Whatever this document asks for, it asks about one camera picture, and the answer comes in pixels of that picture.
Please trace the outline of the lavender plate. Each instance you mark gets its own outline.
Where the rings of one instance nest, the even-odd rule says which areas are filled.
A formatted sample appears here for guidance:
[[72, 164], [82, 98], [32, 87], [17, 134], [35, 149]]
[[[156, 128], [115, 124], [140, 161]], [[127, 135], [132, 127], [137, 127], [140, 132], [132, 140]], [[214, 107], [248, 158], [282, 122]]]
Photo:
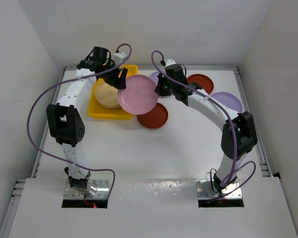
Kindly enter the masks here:
[[216, 92], [213, 93], [211, 97], [232, 110], [235, 110], [239, 113], [243, 112], [243, 105], [241, 101], [231, 93]]
[[[159, 75], [159, 72], [158, 71], [155, 71], [153, 72], [149, 78], [157, 85], [158, 84], [158, 75]], [[160, 98], [168, 98], [168, 97], [171, 97], [171, 95], [165, 95], [165, 96], [159, 96]]]

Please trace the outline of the pink plate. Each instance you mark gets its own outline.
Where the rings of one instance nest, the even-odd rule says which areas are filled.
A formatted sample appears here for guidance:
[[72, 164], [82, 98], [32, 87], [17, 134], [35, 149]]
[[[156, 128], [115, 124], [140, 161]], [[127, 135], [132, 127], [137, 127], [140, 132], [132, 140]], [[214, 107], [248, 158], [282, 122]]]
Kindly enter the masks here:
[[136, 74], [126, 79], [126, 88], [118, 90], [118, 102], [123, 110], [133, 115], [151, 111], [158, 102], [156, 84], [148, 76]]

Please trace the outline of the beige plate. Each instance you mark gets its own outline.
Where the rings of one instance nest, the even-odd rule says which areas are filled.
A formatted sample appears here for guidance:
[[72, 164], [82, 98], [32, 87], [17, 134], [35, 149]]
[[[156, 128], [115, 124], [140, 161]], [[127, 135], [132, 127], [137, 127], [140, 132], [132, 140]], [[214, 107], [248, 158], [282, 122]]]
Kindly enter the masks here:
[[99, 83], [94, 90], [94, 96], [97, 102], [101, 106], [108, 109], [115, 109], [120, 107], [117, 93], [118, 90], [115, 87], [110, 86], [105, 82]]

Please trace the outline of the dark red plate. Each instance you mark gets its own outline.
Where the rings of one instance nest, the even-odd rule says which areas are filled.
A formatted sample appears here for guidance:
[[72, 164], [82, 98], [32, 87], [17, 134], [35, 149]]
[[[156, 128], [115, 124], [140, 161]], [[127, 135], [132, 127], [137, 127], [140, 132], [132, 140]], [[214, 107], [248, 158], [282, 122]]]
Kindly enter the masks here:
[[213, 81], [203, 74], [192, 74], [187, 78], [188, 83], [199, 84], [208, 94], [211, 94], [214, 89]]
[[166, 107], [157, 103], [148, 113], [137, 115], [138, 122], [147, 129], [158, 129], [168, 120], [168, 111]]

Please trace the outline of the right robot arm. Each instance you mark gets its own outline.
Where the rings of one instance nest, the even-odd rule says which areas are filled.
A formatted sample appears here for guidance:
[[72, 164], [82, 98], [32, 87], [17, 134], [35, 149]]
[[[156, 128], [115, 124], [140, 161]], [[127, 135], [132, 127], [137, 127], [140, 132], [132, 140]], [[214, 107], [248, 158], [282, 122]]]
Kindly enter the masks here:
[[159, 72], [156, 93], [173, 95], [177, 101], [211, 120], [222, 132], [223, 158], [211, 186], [215, 193], [221, 193], [237, 179], [243, 159], [258, 142], [253, 116], [248, 111], [240, 113], [225, 107], [199, 84], [188, 83], [182, 66], [174, 60], [168, 59], [161, 64], [164, 71]]

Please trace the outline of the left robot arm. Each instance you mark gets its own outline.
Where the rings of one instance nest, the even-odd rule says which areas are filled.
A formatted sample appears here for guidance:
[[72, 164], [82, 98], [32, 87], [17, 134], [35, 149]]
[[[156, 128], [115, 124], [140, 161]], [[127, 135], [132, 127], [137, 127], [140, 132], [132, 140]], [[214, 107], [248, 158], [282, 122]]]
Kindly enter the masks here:
[[97, 184], [92, 180], [90, 170], [78, 167], [82, 162], [79, 143], [85, 134], [79, 111], [99, 78], [116, 89], [126, 87], [128, 71], [121, 66], [128, 57], [120, 51], [112, 54], [106, 48], [94, 47], [76, 66], [75, 80], [65, 94], [46, 109], [50, 135], [62, 148], [68, 163], [65, 173], [70, 187], [85, 197], [93, 197], [97, 193]]

